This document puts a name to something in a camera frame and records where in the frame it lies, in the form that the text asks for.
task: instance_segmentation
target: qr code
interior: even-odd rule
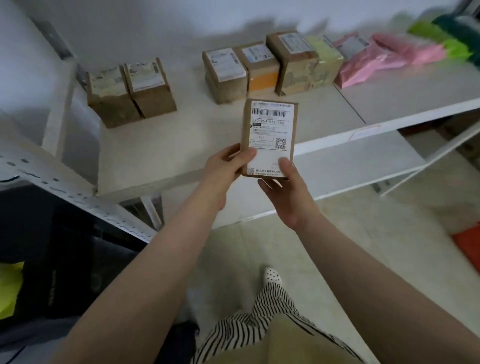
[[[285,149],[287,145],[287,140],[285,138],[275,139],[275,149]]]

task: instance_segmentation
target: hand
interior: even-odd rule
[[[198,188],[212,195],[218,203],[219,210],[225,207],[227,191],[233,181],[240,176],[240,168],[257,154],[255,148],[239,152],[240,143],[228,146],[213,154],[205,164],[204,175]]]
[[[258,184],[272,201],[278,217],[285,225],[298,232],[319,215],[320,210],[297,168],[288,158],[280,158],[278,165],[288,181],[278,180],[279,185],[274,180],[266,179],[258,180]]]

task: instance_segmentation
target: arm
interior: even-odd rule
[[[255,149],[213,155],[195,192],[88,308],[52,363],[152,363],[184,298],[186,279],[225,206],[237,170]]]
[[[477,336],[337,230],[295,166],[279,165],[288,181],[260,187],[381,363],[480,363]]]

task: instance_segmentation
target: right hand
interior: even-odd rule
[[[308,222],[320,214],[305,181],[288,158],[278,161],[280,170],[288,178],[285,180],[258,180],[260,188],[272,201],[278,217],[294,231],[303,229]]]

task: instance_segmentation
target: left hand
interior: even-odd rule
[[[212,195],[221,210],[227,203],[227,191],[240,176],[240,168],[250,162],[257,150],[248,148],[240,151],[240,143],[228,146],[213,154],[205,164],[204,175],[198,186],[199,190]]]

